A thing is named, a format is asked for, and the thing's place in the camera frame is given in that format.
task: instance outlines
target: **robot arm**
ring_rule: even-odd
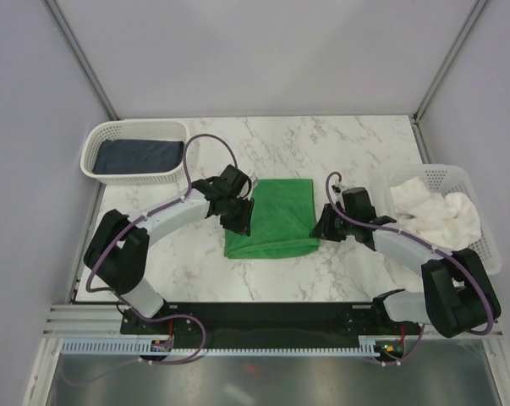
[[[487,322],[487,314],[479,295],[451,261],[389,230],[399,230],[400,227],[390,217],[376,216],[375,207],[371,205],[369,194],[364,188],[345,190],[341,197],[344,209],[340,203],[337,203],[337,207],[348,217],[384,227],[374,230],[347,222],[327,204],[311,236],[343,241],[353,235],[359,243],[393,258],[422,277],[423,293],[397,290],[373,300],[383,319],[431,324],[444,337],[454,337]],[[499,317],[501,306],[476,252],[471,249],[443,251],[469,271],[486,296],[494,319]],[[454,286],[454,281],[461,285]]]
[[[219,216],[221,225],[227,230],[250,235],[254,202],[240,197],[244,187],[251,185],[250,182],[247,175],[229,165],[218,177],[193,182],[193,189],[181,203],[153,216],[148,217],[145,213],[155,207],[130,215],[111,210],[102,218],[85,252],[84,263],[93,269],[102,252],[119,232],[135,218],[145,214],[146,219],[126,234],[122,247],[116,245],[112,249],[96,275],[143,316],[151,318],[165,301],[144,277],[148,249],[178,228],[210,216]]]

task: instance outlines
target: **green towel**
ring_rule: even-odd
[[[312,179],[262,179],[253,199],[251,235],[226,231],[227,258],[291,258],[318,250],[319,240],[309,236],[315,226]]]

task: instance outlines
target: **white cloth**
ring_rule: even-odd
[[[430,243],[462,250],[482,236],[480,216],[466,194],[431,193],[418,177],[390,189],[398,222]]]

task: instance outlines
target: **marble table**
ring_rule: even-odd
[[[406,116],[188,118],[191,134],[221,136],[234,150],[239,168],[258,178],[312,178],[317,218],[326,203],[329,172],[343,174],[345,186],[365,186],[383,163],[421,163]],[[217,141],[199,140],[189,151],[192,177],[219,174],[231,162]],[[176,195],[176,184],[107,186],[99,217],[111,209],[129,213]],[[169,301],[360,301],[395,288],[421,289],[420,278],[389,266],[382,255],[354,239],[322,241],[315,253],[283,260],[229,260],[224,231],[209,218],[181,228],[149,251],[146,277]],[[110,293],[88,294],[81,274],[76,300],[115,301]],[[95,286],[103,286],[98,278]]]

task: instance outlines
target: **white basket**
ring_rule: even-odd
[[[187,142],[189,130],[176,120],[136,119],[109,121],[97,125],[85,141],[80,167],[90,178],[104,184],[169,184],[183,175],[183,163],[172,171],[162,173],[133,173],[121,175],[94,174],[96,155],[105,140],[165,140]]]
[[[451,192],[463,192],[471,199],[480,215],[482,237],[469,247],[479,255],[488,275],[499,273],[502,267],[501,257],[480,208],[478,196],[474,192],[469,175],[460,167],[451,165],[399,165],[382,167],[370,179],[370,196],[377,215],[382,216],[386,214],[396,218],[396,210],[390,188],[415,177],[419,177],[431,192],[439,192],[442,195]]]

